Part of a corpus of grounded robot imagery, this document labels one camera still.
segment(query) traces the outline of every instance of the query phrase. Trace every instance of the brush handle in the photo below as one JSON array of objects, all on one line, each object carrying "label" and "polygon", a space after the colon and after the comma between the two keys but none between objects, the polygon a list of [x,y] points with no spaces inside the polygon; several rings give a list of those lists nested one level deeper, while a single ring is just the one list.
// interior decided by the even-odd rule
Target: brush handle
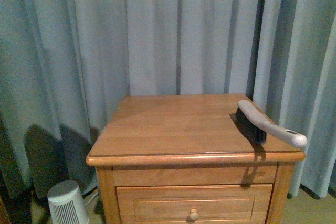
[{"label": "brush handle", "polygon": [[271,123],[251,102],[241,100],[238,102],[238,106],[253,125],[266,133],[275,136],[294,147],[303,148],[306,146],[308,142],[306,136]]}]

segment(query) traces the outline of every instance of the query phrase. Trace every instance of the wooden nightstand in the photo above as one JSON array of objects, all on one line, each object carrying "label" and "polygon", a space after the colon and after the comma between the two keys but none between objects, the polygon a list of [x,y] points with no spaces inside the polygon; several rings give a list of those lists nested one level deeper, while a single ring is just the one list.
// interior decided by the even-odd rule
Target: wooden nightstand
[{"label": "wooden nightstand", "polygon": [[304,153],[235,120],[242,94],[125,97],[87,157],[112,223],[281,223]]}]

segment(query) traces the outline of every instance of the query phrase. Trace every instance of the drawer knob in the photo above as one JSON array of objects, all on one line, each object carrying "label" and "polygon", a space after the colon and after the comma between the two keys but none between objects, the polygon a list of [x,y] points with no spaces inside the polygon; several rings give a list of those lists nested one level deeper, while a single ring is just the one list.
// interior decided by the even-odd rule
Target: drawer knob
[{"label": "drawer knob", "polygon": [[190,214],[189,214],[189,218],[192,221],[197,221],[199,219],[199,214],[197,213],[197,209],[191,209],[190,210]]}]

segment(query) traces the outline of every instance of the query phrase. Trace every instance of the curtain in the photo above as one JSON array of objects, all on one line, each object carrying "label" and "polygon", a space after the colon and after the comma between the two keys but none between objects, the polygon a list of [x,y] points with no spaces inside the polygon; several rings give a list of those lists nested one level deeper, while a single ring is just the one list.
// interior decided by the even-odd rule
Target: curtain
[{"label": "curtain", "polygon": [[308,136],[300,183],[336,187],[335,0],[2,0],[0,161],[13,197],[64,179],[130,95],[245,93]]},{"label": "curtain", "polygon": [[127,0],[130,92],[252,95],[258,0]]},{"label": "curtain", "polygon": [[254,101],[308,138],[293,195],[300,183],[320,197],[336,188],[330,182],[336,173],[335,11],[336,0],[265,0]]},{"label": "curtain", "polygon": [[85,164],[128,93],[124,0],[1,0],[1,170],[16,197],[65,179],[96,185]]}]

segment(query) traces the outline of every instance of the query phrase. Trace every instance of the space heater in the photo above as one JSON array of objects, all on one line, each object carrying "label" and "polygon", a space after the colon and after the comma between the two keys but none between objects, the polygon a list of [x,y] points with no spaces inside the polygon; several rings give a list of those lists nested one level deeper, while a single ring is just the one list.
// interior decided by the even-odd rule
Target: space heater
[{"label": "space heater", "polygon": [[82,193],[76,181],[67,180],[52,187],[48,192],[48,203],[54,224],[89,223]]}]

